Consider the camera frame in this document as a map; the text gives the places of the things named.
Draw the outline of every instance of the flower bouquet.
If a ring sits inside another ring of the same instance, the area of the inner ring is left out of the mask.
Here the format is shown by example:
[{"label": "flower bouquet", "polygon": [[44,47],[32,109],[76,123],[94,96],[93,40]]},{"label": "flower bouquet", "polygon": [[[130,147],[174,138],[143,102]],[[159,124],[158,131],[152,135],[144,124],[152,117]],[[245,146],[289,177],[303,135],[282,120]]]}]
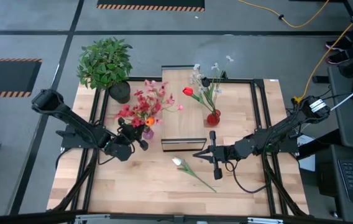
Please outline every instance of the flower bouquet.
[{"label": "flower bouquet", "polygon": [[[233,62],[233,59],[230,56],[226,56],[226,58],[228,62]],[[192,74],[190,75],[190,84],[198,85],[199,93],[198,95],[195,95],[193,93],[193,89],[188,87],[185,87],[182,92],[185,95],[199,101],[201,104],[205,105],[208,110],[210,110],[211,113],[207,116],[207,123],[211,126],[215,126],[219,123],[221,116],[221,112],[215,107],[218,94],[222,93],[219,89],[219,83],[221,81],[221,77],[226,75],[226,69],[220,71],[218,63],[215,63],[211,69],[215,71],[212,80],[205,77],[200,70],[200,65],[196,64],[193,67]]]},{"label": "flower bouquet", "polygon": [[182,110],[182,105],[176,105],[176,108],[172,109],[175,105],[175,100],[170,96],[166,97],[167,94],[165,87],[168,82],[163,82],[160,88],[157,88],[156,81],[145,80],[146,95],[142,90],[137,90],[134,96],[138,99],[138,104],[130,107],[130,105],[124,105],[120,112],[117,114],[116,119],[122,117],[126,120],[130,120],[133,127],[139,127],[144,125],[144,132],[142,137],[144,139],[152,139],[154,136],[153,130],[150,128],[153,124],[160,124],[162,120],[158,118],[159,112],[167,110],[176,112]]}]

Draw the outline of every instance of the red tulip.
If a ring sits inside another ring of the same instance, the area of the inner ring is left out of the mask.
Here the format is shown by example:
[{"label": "red tulip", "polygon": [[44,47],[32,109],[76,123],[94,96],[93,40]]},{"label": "red tulip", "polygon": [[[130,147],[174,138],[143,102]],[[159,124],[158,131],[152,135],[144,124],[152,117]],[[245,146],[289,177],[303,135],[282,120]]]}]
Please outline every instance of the red tulip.
[{"label": "red tulip", "polygon": [[193,95],[193,90],[191,88],[185,87],[182,92],[186,95],[186,96],[191,96]]}]

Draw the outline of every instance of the pink vase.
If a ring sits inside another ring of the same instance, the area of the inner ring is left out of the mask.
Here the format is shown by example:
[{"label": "pink vase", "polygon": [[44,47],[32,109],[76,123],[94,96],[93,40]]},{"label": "pink vase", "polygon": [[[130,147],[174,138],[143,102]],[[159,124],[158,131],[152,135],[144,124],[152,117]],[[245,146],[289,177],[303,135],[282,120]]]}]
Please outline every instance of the pink vase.
[{"label": "pink vase", "polygon": [[142,133],[142,137],[146,140],[152,139],[154,136],[154,131],[151,130],[150,128],[145,129],[144,132]]}]

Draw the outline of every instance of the yellow cable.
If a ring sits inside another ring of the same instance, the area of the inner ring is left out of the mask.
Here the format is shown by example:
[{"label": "yellow cable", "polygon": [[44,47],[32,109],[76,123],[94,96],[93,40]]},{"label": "yellow cable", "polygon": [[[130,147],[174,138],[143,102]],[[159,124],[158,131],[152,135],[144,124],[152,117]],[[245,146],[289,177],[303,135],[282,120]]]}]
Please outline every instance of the yellow cable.
[{"label": "yellow cable", "polygon": [[[258,5],[256,5],[256,4],[248,3],[248,2],[243,1],[243,0],[238,0],[238,1],[239,1],[239,2],[243,2],[244,4],[247,4],[247,5],[249,5],[249,6],[254,6],[254,7],[257,7],[257,8],[260,8],[260,9],[268,10],[268,11],[270,11],[270,12],[272,12],[272,13],[274,13],[274,14],[280,16],[280,14],[279,14],[278,12],[274,11],[273,9],[269,9],[269,8],[263,7],[263,6],[258,6]],[[329,1],[330,1],[330,0],[327,0],[327,1],[323,4],[323,6],[321,7],[321,9],[320,9],[314,16],[313,16],[310,20],[306,21],[306,22],[305,22],[304,24],[302,24],[302,25],[293,26],[293,25],[291,25],[289,22],[287,22],[287,20],[285,20],[284,18],[282,18],[282,20],[283,20],[287,25],[289,25],[289,26],[292,27],[292,28],[301,28],[301,27],[304,27],[304,26],[308,25],[310,22],[312,22],[312,20],[313,20],[314,18],[316,18],[316,16],[318,16],[318,15],[320,14],[320,12],[324,9],[324,7],[326,7],[326,5],[327,5],[327,3],[328,3]]]},{"label": "yellow cable", "polygon": [[317,64],[317,66],[314,68],[311,76],[309,77],[308,81],[306,82],[306,86],[305,86],[305,91],[303,92],[302,96],[300,97],[296,97],[294,96],[294,100],[295,103],[300,103],[301,100],[306,96],[306,93],[308,92],[308,87],[309,87],[309,83],[311,82],[311,79],[314,75],[314,73],[317,71],[317,69],[319,68],[321,62],[324,60],[324,58],[327,56],[327,54],[331,51],[331,49],[342,39],[342,37],[345,35],[345,33],[353,26],[353,23],[351,23],[348,28],[346,28],[346,30],[338,37],[338,39],[335,41],[335,43],[327,50],[327,52],[323,55],[323,57],[320,59],[319,63]]}]

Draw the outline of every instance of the red vase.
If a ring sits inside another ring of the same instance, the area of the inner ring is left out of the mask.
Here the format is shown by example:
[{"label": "red vase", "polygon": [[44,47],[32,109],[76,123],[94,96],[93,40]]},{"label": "red vase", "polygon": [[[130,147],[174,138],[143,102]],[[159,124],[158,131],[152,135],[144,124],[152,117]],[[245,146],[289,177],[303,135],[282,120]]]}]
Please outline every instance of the red vase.
[{"label": "red vase", "polygon": [[219,121],[221,120],[221,112],[219,110],[215,110],[216,115],[213,115],[212,113],[210,113],[207,116],[207,123],[210,126],[215,126],[219,123]]}]

